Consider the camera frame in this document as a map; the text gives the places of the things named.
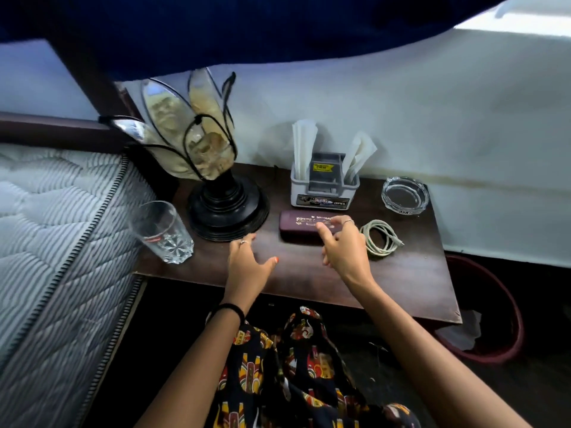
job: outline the maroon case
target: maroon case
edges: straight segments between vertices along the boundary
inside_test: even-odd
[[[332,225],[333,216],[338,213],[322,212],[321,210],[284,210],[280,213],[280,233],[282,236],[319,237],[315,224],[322,222],[335,234],[341,231],[342,225]]]

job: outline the dark blue fabric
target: dark blue fabric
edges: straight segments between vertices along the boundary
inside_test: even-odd
[[[503,0],[52,0],[114,80],[222,63],[361,55],[439,34]],[[7,12],[0,39],[34,32]]]

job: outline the patterned pants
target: patterned pants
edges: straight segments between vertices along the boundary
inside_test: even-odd
[[[321,316],[304,306],[277,335],[248,323],[240,328],[206,426],[420,428],[401,404],[367,405]]]

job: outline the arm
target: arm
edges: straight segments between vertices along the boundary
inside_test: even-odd
[[[232,303],[248,313],[277,264],[277,257],[258,264],[251,248],[256,235],[247,235],[240,244],[230,244],[228,281],[222,303]],[[238,332],[240,318],[230,309],[221,309],[168,378],[135,428],[189,428],[203,426],[218,386],[220,374]]]
[[[384,293],[371,274],[364,236],[348,216],[335,237],[318,224],[323,264],[333,267],[373,320],[441,427],[527,428],[505,401]]]

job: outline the white cable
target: white cable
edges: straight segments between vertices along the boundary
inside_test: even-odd
[[[380,248],[373,243],[370,236],[370,231],[372,229],[381,231],[385,235],[385,247]],[[365,235],[365,243],[367,244],[367,251],[371,254],[376,255],[377,257],[386,257],[387,255],[396,251],[396,248],[399,246],[404,246],[404,243],[399,240],[396,236],[395,231],[390,227],[388,223],[385,221],[381,221],[379,219],[373,219],[368,224],[365,224],[359,230],[362,234]]]

